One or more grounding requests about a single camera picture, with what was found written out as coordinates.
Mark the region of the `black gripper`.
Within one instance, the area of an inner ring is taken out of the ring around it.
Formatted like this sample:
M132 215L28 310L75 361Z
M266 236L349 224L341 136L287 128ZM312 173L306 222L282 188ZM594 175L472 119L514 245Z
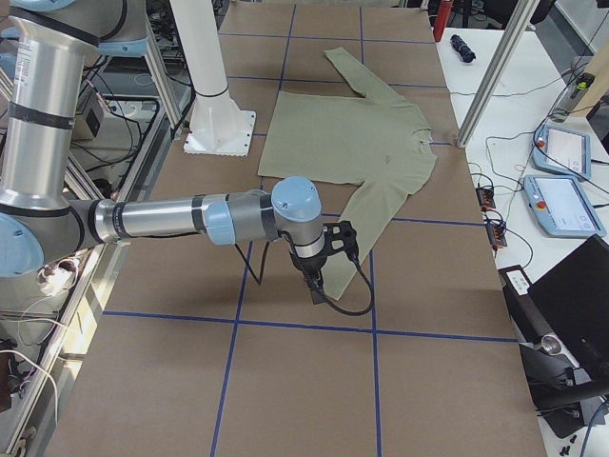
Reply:
M327 262L327 257L324 255L316 255L303 258L296 254L291 254L290 259L293 266L304 276L304 279L307 282L312 304L325 304L326 297L324 294L322 268Z

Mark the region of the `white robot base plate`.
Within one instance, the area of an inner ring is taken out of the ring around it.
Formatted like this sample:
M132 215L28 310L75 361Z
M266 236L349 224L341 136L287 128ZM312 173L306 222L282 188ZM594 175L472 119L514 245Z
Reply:
M227 118L213 109L194 110L184 144L187 154L246 157L249 153L256 112L238 109Z

